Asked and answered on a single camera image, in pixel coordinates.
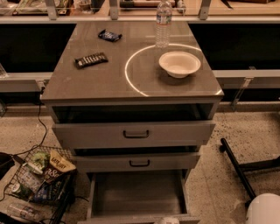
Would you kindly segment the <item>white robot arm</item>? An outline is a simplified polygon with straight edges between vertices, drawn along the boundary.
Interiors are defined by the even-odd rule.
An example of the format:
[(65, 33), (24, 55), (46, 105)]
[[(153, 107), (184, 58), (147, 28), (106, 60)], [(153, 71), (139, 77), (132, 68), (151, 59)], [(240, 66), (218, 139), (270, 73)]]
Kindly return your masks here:
[(263, 193), (248, 206), (239, 203), (230, 213), (231, 222), (223, 224), (280, 224), (280, 196)]

